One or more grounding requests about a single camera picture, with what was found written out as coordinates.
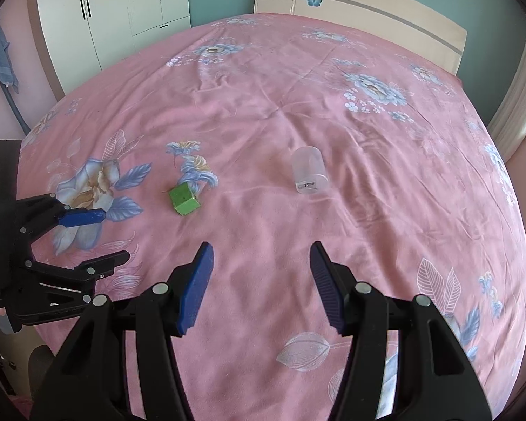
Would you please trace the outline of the cream wooden headboard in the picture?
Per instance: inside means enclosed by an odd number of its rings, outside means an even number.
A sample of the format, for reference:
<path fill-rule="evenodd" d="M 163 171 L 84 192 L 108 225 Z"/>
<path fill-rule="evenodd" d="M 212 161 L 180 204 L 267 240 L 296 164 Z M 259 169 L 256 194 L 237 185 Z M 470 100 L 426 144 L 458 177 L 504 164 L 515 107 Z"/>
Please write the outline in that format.
<path fill-rule="evenodd" d="M 255 0 L 255 13 L 303 16 L 390 41 L 455 75 L 467 31 L 415 0 Z"/>

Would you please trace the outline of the white wardrobe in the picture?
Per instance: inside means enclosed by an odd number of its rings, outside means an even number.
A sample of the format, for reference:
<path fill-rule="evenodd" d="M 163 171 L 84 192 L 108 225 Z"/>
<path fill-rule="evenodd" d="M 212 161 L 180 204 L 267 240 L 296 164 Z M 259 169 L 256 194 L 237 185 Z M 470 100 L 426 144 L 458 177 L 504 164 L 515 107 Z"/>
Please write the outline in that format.
<path fill-rule="evenodd" d="M 63 93 L 191 25 L 189 0 L 36 3 L 44 44 Z"/>

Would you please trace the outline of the green wooden cube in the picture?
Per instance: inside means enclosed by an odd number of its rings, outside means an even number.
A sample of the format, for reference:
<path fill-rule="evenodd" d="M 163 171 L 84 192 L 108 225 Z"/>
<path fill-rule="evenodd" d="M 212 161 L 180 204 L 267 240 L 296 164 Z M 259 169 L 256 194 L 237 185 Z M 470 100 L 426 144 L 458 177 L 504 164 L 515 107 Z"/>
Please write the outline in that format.
<path fill-rule="evenodd" d="M 187 182 L 181 183 L 172 188 L 169 191 L 169 198 L 172 207 L 180 216 L 187 216 L 200 207 L 200 203 L 195 197 L 195 193 Z"/>

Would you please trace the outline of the cream curtain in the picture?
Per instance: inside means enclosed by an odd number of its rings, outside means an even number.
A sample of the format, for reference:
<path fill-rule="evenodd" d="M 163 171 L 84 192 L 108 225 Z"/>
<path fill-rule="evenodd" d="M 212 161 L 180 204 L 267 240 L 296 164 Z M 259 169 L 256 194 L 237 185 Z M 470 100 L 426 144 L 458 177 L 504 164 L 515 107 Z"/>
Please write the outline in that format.
<path fill-rule="evenodd" d="M 505 162 L 526 139 L 526 43 L 505 98 L 487 130 Z"/>

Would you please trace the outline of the blue hanging cloth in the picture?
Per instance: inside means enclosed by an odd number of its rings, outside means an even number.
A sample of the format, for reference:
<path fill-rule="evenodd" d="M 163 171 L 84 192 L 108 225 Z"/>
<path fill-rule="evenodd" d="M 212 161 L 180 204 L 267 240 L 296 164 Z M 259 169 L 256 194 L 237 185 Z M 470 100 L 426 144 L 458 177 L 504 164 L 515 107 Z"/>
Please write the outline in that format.
<path fill-rule="evenodd" d="M 18 93 L 19 82 L 9 56 L 9 46 L 10 43 L 7 41 L 0 23 L 0 82 L 6 87 L 12 87 Z"/>

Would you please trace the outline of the clear plastic cup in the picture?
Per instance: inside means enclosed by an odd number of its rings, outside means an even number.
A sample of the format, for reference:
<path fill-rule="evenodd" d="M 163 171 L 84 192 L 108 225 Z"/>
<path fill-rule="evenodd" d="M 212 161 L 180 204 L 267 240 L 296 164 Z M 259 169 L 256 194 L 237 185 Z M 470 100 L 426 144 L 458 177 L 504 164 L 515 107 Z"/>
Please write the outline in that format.
<path fill-rule="evenodd" d="M 329 179 L 321 151 L 314 146 L 303 146 L 291 156 L 295 189 L 300 194 L 321 193 L 328 189 Z"/>

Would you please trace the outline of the pink floral bed sheet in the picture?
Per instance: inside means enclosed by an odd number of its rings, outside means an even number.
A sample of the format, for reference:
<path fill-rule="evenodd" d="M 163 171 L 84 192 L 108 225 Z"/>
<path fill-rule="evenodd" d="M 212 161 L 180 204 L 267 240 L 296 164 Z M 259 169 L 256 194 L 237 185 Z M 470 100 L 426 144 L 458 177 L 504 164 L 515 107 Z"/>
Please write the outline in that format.
<path fill-rule="evenodd" d="M 295 189 L 303 146 L 322 153 L 324 192 Z M 169 191 L 184 182 L 200 207 L 180 216 Z M 327 418 L 350 342 L 313 282 L 314 241 L 384 295 L 429 296 L 493 414 L 519 374 L 526 233 L 506 165 L 457 77 L 356 29 L 243 15 L 146 48 L 34 127 L 18 192 L 106 211 L 34 252 L 74 267 L 128 251 L 96 286 L 114 300 L 212 244 L 195 326 L 175 343 L 198 420 Z"/>

